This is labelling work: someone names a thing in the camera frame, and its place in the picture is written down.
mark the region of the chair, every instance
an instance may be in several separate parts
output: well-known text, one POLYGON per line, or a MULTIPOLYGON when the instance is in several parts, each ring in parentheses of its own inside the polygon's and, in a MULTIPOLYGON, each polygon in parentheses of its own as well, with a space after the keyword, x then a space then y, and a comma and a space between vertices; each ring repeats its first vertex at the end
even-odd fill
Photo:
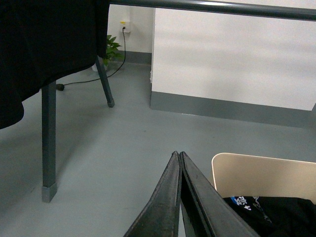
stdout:
POLYGON ((220 153, 212 159, 214 188, 223 197, 296 197, 316 204, 316 163, 220 153))

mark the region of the power cord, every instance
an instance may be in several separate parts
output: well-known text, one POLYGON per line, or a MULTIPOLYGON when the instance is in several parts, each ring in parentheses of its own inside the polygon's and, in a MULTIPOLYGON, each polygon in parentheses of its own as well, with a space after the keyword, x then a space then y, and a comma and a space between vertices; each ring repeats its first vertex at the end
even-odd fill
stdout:
MULTIPOLYGON (((126 41, 125 41, 124 30, 125 30, 125 27, 122 28, 123 37, 124 37, 124 60, 123 60, 122 64, 120 65, 120 67, 114 73, 112 73, 111 75, 107 76, 108 78, 113 76, 125 63, 125 60, 126 60, 126 41)), ((78 82, 72 82, 72 83, 67 83, 67 84, 56 84, 56 89, 60 90, 60 91, 63 91, 65 89, 66 85, 87 83, 87 82, 92 82, 92 81, 96 81, 96 80, 99 80, 99 78, 98 79, 94 79, 94 80, 78 81, 78 82)))

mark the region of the gray floor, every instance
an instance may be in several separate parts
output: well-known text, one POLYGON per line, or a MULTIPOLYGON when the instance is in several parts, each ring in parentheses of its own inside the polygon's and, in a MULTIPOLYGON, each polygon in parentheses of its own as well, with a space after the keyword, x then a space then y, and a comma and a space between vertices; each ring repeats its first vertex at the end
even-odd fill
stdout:
MULTIPOLYGON (((121 237, 150 198, 174 150, 210 176, 221 152, 316 162, 316 132, 150 109, 150 66, 125 64, 109 78, 57 92, 58 192, 41 192, 41 94, 0 130, 1 237, 121 237)), ((91 69, 59 81, 98 78, 91 69)))

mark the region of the electrical outlet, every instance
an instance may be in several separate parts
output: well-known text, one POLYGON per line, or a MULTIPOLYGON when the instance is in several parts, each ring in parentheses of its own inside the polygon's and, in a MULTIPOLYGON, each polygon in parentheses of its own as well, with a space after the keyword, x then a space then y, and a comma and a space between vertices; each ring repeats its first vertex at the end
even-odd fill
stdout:
POLYGON ((119 30, 120 32, 125 27, 124 33, 130 33, 130 22, 129 21, 120 21, 119 26, 120 26, 120 30, 119 30))

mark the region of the black tablecloth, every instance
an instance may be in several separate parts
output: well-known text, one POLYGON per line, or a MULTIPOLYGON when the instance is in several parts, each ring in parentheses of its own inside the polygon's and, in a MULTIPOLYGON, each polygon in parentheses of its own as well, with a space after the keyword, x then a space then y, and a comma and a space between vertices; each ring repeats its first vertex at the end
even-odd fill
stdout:
POLYGON ((0 128, 22 101, 106 54, 109 0, 0 1, 0 128))

